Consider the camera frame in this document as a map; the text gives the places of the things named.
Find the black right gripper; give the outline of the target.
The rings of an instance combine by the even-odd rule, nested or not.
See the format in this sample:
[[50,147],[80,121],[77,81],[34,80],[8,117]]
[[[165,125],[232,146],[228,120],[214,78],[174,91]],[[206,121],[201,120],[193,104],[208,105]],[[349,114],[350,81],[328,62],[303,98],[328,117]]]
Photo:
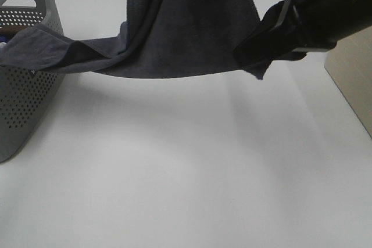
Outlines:
[[326,52],[339,40],[370,26],[371,0],[279,1],[233,55],[242,67],[301,60],[302,52]]

